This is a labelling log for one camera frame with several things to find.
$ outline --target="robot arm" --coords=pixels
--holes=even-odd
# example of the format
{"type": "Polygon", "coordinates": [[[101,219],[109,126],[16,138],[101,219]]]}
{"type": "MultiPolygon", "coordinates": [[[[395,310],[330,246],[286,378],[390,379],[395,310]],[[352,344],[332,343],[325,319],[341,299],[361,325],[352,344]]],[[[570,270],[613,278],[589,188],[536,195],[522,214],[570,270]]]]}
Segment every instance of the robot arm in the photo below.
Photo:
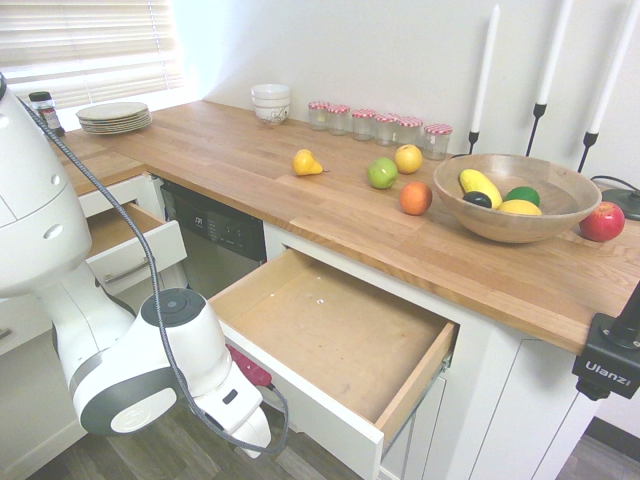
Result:
{"type": "MultiPolygon", "coordinates": [[[[0,297],[32,293],[42,302],[83,428],[102,435],[139,430],[182,394],[154,299],[134,319],[96,281],[85,262],[91,237],[73,187],[1,75],[0,145],[0,249],[11,252],[0,257],[0,297]]],[[[195,404],[227,434],[266,447],[262,396],[231,359],[212,307],[190,290],[159,298],[175,365],[195,404]]]]}

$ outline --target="lime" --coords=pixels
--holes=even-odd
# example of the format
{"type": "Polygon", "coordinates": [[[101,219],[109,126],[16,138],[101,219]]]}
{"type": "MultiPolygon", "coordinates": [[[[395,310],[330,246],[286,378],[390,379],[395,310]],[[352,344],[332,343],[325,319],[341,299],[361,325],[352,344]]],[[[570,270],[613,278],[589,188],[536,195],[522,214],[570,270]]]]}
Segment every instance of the lime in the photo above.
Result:
{"type": "Polygon", "coordinates": [[[504,197],[505,202],[507,200],[526,200],[533,203],[536,207],[540,206],[540,195],[531,187],[516,187],[507,193],[504,197]]]}
{"type": "Polygon", "coordinates": [[[507,200],[498,207],[501,212],[519,213],[520,215],[542,215],[542,212],[533,203],[526,200],[507,200]]]}

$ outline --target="yellow banana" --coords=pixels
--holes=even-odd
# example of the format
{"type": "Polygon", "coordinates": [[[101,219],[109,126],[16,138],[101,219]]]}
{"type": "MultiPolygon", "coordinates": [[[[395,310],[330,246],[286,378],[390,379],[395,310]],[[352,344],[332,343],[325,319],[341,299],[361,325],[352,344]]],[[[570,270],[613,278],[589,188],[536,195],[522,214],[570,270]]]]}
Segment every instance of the yellow banana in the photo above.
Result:
{"type": "Polygon", "coordinates": [[[498,188],[484,173],[467,168],[460,172],[460,184],[465,193],[482,192],[491,199],[491,208],[496,209],[502,203],[502,196],[498,188]]]}

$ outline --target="black cable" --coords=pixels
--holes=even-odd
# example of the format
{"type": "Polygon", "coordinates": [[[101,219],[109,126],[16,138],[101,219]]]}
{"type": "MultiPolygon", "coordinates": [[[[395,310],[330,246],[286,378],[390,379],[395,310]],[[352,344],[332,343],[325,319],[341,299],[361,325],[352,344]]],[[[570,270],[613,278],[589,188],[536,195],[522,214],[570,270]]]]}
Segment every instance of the black cable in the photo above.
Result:
{"type": "Polygon", "coordinates": [[[598,178],[602,178],[604,180],[611,180],[611,181],[614,181],[614,182],[618,182],[618,183],[621,183],[623,185],[626,185],[631,190],[634,190],[636,192],[638,191],[638,189],[636,187],[634,187],[633,185],[631,185],[630,183],[625,182],[624,180],[620,180],[619,178],[616,178],[616,177],[610,177],[609,175],[596,175],[595,177],[591,177],[591,180],[596,180],[598,178]]]}
{"type": "Polygon", "coordinates": [[[156,262],[153,258],[153,254],[151,253],[151,248],[149,247],[149,243],[147,239],[142,234],[142,232],[138,229],[136,224],[133,222],[131,217],[127,214],[126,210],[120,205],[120,202],[116,200],[116,198],[111,194],[111,192],[98,180],[91,171],[84,166],[84,164],[73,154],[69,148],[62,143],[62,141],[57,137],[55,133],[38,117],[22,100],[18,99],[25,110],[29,113],[29,116],[33,119],[34,122],[40,127],[40,129],[56,144],[56,146],[64,153],[69,160],[84,174],[85,177],[98,189],[102,195],[111,203],[111,205],[118,211],[120,215],[127,222],[133,233],[135,234],[138,241],[142,245],[142,249],[144,250],[145,256],[149,260],[149,269],[151,270],[151,284],[153,286],[153,300],[154,306],[156,308],[156,315],[158,316],[158,325],[160,327],[160,337],[162,338],[162,345],[164,347],[164,351],[167,355],[167,360],[169,361],[169,365],[173,370],[176,379],[178,381],[178,385],[180,385],[180,389],[189,404],[191,411],[198,417],[207,427],[213,430],[217,435],[222,437],[227,442],[232,445],[236,445],[240,448],[244,448],[246,450],[251,450],[254,452],[267,453],[267,454],[277,454],[284,450],[285,443],[287,441],[287,435],[289,433],[289,406],[287,404],[287,400],[284,396],[275,388],[275,386],[271,389],[273,393],[275,393],[278,398],[283,403],[284,406],[284,429],[282,435],[280,437],[280,441],[278,445],[274,448],[261,447],[259,445],[253,445],[251,443],[244,442],[242,440],[238,440],[224,430],[219,428],[214,422],[212,422],[207,414],[196,404],[191,392],[189,392],[189,387],[187,386],[187,382],[182,375],[182,372],[178,368],[175,357],[173,356],[173,351],[171,350],[171,345],[169,345],[169,338],[167,337],[167,331],[164,326],[164,321],[162,320],[162,314],[160,312],[160,288],[158,287],[158,271],[156,268],[156,262]]]}

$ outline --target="cabinet door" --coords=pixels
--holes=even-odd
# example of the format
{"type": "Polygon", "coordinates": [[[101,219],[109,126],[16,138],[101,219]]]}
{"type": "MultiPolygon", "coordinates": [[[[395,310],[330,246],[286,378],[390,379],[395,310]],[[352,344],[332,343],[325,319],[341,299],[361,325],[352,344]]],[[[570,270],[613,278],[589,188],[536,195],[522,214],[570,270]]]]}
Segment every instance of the cabinet door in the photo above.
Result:
{"type": "Polygon", "coordinates": [[[0,425],[2,480],[26,478],[85,434],[50,332],[0,356],[0,425]]]}
{"type": "Polygon", "coordinates": [[[0,299],[0,355],[51,330],[51,319],[33,295],[0,299]]]}
{"type": "Polygon", "coordinates": [[[422,480],[445,384],[442,377],[434,379],[382,460],[379,480],[422,480]]]}

